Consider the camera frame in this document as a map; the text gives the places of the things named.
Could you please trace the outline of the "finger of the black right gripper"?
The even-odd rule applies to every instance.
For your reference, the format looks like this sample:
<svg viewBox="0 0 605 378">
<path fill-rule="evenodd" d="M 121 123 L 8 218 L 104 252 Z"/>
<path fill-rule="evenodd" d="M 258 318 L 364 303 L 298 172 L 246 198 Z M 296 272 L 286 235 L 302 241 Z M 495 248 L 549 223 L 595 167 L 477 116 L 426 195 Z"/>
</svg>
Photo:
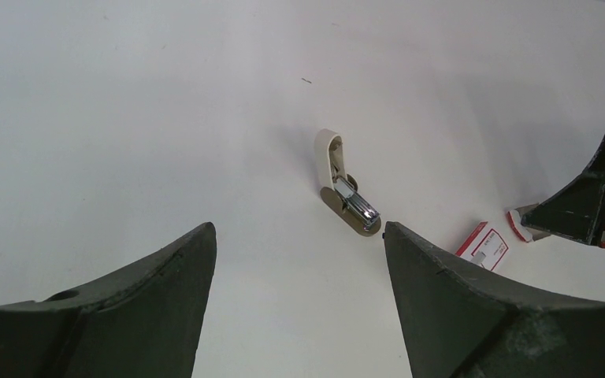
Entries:
<svg viewBox="0 0 605 378">
<path fill-rule="evenodd" d="M 605 134 L 582 172 L 550 198 L 527 209 L 520 225 L 605 249 Z"/>
</svg>

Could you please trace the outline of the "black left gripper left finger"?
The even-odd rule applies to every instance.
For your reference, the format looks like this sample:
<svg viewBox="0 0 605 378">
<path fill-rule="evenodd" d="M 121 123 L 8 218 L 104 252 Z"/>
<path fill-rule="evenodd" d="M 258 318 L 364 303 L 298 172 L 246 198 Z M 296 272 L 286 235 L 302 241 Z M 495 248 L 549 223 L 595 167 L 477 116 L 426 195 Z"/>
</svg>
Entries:
<svg viewBox="0 0 605 378">
<path fill-rule="evenodd" d="M 217 259 L 200 224 L 105 276 L 0 306 L 0 377 L 189 377 Z"/>
</svg>

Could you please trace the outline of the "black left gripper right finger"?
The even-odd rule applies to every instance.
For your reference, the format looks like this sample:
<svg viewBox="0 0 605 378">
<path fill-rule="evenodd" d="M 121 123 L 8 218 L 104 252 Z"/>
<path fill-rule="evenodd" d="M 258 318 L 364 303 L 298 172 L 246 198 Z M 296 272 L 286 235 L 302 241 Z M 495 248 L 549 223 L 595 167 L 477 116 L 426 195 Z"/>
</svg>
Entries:
<svg viewBox="0 0 605 378">
<path fill-rule="evenodd" d="M 605 377 L 605 302 L 490 272 L 398 222 L 384 248 L 414 377 Z"/>
</svg>

